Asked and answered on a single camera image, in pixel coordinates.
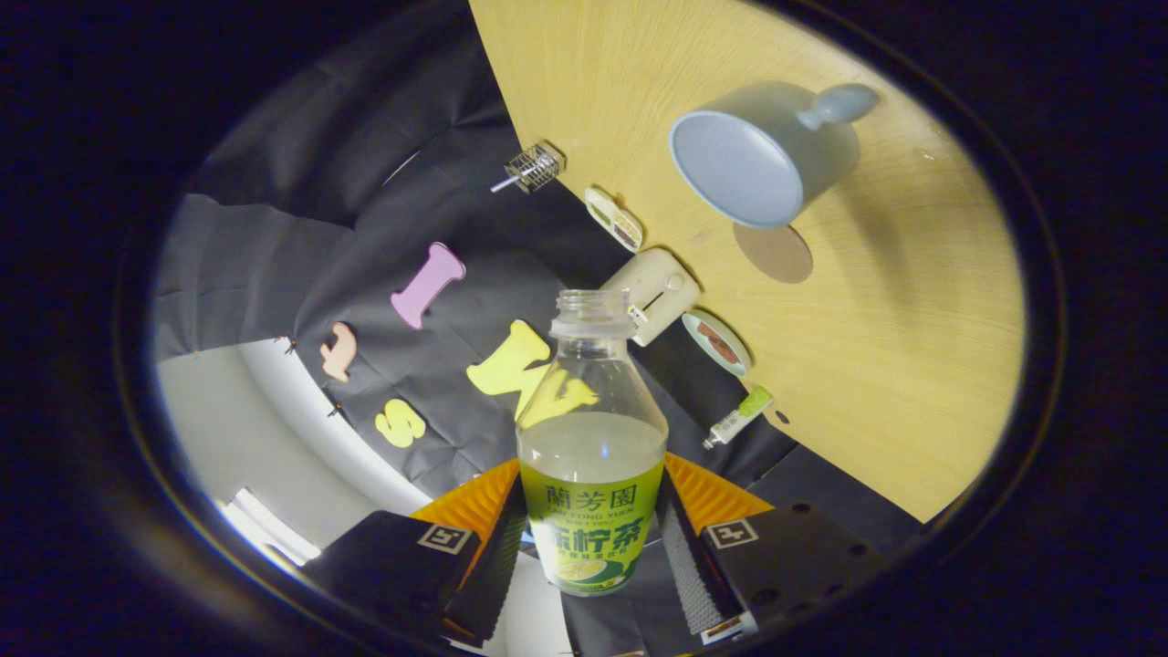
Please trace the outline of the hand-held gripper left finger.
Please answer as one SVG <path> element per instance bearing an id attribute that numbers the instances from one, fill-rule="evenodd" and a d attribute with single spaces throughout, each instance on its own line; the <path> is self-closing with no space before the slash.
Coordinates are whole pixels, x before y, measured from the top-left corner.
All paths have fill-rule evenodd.
<path id="1" fill-rule="evenodd" d="M 378 510 L 301 570 L 334 599 L 420 639 L 493 639 L 527 524 L 520 463 L 399 516 Z"/>

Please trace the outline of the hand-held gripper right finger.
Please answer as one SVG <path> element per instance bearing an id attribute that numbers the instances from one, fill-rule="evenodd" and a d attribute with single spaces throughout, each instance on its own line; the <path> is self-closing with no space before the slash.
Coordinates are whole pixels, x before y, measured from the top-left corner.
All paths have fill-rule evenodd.
<path id="1" fill-rule="evenodd" d="M 705 645 L 784 631 L 889 567 L 816 507 L 771 505 L 676 454 L 663 457 L 656 517 L 684 622 Z"/>

